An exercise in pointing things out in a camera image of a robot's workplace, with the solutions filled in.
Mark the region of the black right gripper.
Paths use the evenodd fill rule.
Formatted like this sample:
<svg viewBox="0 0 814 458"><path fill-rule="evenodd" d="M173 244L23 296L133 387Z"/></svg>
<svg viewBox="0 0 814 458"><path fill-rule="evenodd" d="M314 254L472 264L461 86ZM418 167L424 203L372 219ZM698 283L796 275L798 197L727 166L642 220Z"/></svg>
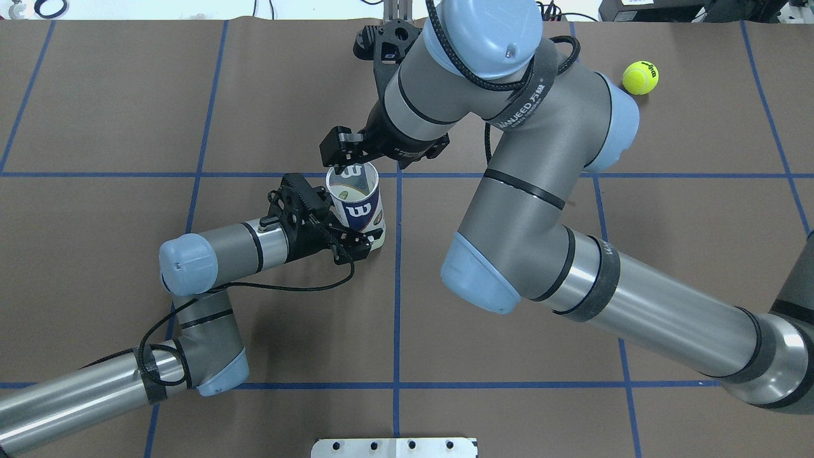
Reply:
<svg viewBox="0 0 814 458"><path fill-rule="evenodd" d="M319 151L324 167L343 168L387 157L405 169L422 158L436 158L449 144L448 134L431 140L404 134L396 128L383 104L376 102L360 133L348 127L333 127L320 142Z"/></svg>

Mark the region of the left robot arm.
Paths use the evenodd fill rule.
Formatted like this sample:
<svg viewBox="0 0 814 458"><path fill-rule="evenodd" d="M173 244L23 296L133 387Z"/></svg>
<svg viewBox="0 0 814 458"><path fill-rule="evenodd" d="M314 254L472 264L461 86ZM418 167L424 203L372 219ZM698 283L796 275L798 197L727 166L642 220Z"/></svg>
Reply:
<svg viewBox="0 0 814 458"><path fill-rule="evenodd" d="M335 263L352 265L382 237L380 227L356 232L328 211L271 214L167 241L159 263L172 310L131 348L4 397L2 456L23 455L185 389L215 396L236 388L249 365L229 289L252 287L249 276L325 250Z"/></svg>

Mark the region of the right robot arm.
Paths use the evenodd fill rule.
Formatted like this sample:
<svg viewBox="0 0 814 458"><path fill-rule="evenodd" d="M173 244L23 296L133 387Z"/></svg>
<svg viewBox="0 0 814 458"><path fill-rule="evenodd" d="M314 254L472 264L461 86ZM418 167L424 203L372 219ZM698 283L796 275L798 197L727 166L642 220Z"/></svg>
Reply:
<svg viewBox="0 0 814 458"><path fill-rule="evenodd" d="M585 173L633 145L638 104L549 38L533 1L427 1L425 24L376 81L360 130L320 145L332 169L437 157L466 116L486 128L485 168L440 269L459 298L499 315L521 301L588 324L712 380L742 403L812 414L812 234L767 312L730 305L567 223Z"/></svg>

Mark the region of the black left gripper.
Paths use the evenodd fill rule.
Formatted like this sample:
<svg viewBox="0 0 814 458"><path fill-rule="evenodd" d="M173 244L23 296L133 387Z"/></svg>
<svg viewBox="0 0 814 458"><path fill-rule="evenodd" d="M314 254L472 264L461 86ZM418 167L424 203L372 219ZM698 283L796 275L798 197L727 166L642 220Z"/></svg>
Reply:
<svg viewBox="0 0 814 458"><path fill-rule="evenodd" d="M332 251L337 265L366 259L372 250L369 238L359 232L328 227L332 218L329 211L282 211L280 223L287 237L286 263L325 249Z"/></svg>

